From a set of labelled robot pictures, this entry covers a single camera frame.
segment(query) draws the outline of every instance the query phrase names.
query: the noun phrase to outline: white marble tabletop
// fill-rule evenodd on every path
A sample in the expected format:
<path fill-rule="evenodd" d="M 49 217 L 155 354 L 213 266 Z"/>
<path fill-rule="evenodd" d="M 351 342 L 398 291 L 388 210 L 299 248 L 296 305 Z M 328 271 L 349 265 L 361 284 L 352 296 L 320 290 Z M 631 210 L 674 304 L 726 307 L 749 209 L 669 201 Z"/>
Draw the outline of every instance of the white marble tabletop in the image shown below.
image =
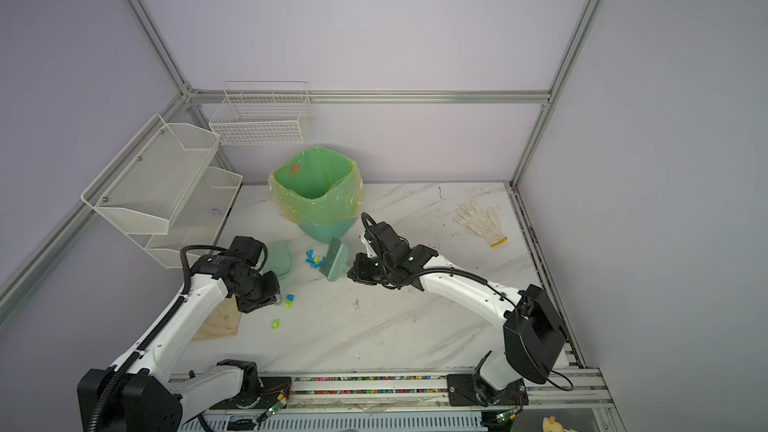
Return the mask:
<path fill-rule="evenodd" d="M 459 204 L 471 200 L 496 208 L 506 242 L 490 248 L 452 220 Z M 367 184 L 361 212 L 389 223 L 411 246 L 434 248 L 494 282 L 523 289 L 540 284 L 501 182 Z M 361 233 L 357 221 L 343 237 L 349 265 L 363 252 Z M 266 306 L 243 314 L 235 337 L 190 343 L 177 373 L 207 370 L 228 358 L 253 360 L 262 372 L 466 369 L 489 350 L 504 349 L 500 329 L 439 295 L 357 284 L 346 276 L 328 282 L 304 262 L 307 250 L 325 255 L 328 246 L 281 217 L 267 186 L 240 190 L 219 245 L 229 245 L 235 235 L 288 243 L 293 269 L 280 289 L 294 296 L 293 308 Z M 276 319 L 280 326 L 272 329 Z M 567 365 L 561 353 L 557 367 Z"/>

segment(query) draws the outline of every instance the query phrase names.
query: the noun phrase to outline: wire basket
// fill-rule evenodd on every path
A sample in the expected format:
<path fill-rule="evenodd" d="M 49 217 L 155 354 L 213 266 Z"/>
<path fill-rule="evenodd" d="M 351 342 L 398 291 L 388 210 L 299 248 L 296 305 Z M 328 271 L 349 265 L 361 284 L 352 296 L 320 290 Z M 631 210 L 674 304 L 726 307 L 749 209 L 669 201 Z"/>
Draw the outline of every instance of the wire basket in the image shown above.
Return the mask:
<path fill-rule="evenodd" d="M 215 244 L 242 181 L 243 176 L 208 167 L 168 234 L 152 235 L 144 250 L 164 267 L 180 268 L 182 247 Z M 207 253 L 189 251 L 187 257 L 191 264 Z"/>
<path fill-rule="evenodd" d="M 214 132 L 153 120 L 160 127 L 106 191 L 81 196 L 126 235 L 168 234 L 219 148 Z"/>
<path fill-rule="evenodd" d="M 224 82 L 210 129 L 226 146 L 301 144 L 312 125 L 306 82 Z"/>

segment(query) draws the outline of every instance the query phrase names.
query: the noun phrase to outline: green brush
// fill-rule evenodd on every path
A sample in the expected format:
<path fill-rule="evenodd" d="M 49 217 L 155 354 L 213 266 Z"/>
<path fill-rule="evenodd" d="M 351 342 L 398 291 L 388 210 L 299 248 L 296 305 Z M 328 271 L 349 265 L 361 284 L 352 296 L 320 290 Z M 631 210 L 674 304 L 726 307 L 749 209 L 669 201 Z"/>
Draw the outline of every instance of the green brush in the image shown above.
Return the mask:
<path fill-rule="evenodd" d="M 341 239 L 334 237 L 328 246 L 328 253 L 322 260 L 320 273 L 325 275 L 330 282 L 334 282 L 350 268 L 346 266 L 347 259 L 350 258 L 350 250 Z"/>

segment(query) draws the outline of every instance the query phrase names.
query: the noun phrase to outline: trash bag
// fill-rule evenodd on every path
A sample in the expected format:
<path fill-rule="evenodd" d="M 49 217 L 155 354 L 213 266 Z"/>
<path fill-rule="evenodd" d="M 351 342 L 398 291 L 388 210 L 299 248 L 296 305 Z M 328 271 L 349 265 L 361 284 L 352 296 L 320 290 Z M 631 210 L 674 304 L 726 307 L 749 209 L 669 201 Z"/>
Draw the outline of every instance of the trash bag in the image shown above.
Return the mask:
<path fill-rule="evenodd" d="M 283 217 L 328 243 L 329 234 L 340 237 L 354 223 L 362 203 L 362 177 L 350 158 L 325 147 L 310 147 L 270 174 L 270 197 Z M 318 227 L 323 230 L 321 238 L 308 230 Z"/>

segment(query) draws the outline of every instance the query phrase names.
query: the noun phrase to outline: black mounting plate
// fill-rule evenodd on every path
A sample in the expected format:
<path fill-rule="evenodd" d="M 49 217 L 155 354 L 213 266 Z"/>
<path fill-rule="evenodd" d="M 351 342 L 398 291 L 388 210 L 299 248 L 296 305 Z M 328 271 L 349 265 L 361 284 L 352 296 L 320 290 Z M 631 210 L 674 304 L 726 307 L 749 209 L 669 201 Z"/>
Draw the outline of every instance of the black mounting plate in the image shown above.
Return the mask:
<path fill-rule="evenodd" d="M 261 383 L 263 387 L 262 390 L 272 390 L 274 388 L 278 388 L 274 392 L 269 392 L 268 394 L 264 394 L 264 392 L 261 395 L 261 400 L 256 403 L 256 405 L 251 410 L 258 410 L 258 409 L 266 409 L 269 407 L 272 407 L 275 402 L 277 402 L 277 396 L 280 395 L 280 391 L 282 390 L 285 392 L 286 396 L 290 396 L 290 386 L 292 384 L 292 379 L 290 377 L 264 377 L 259 376 L 259 380 L 261 380 Z M 211 408 L 212 410 L 221 410 L 221 409 L 238 409 L 238 407 L 232 402 L 232 400 L 222 400 L 215 406 Z"/>
<path fill-rule="evenodd" d="M 475 401 L 475 386 L 472 383 L 472 374 L 449 374 L 448 402 L 452 406 L 480 405 Z M 528 405 L 528 390 L 523 379 L 512 382 L 504 389 L 502 398 L 491 407 L 499 405 Z"/>

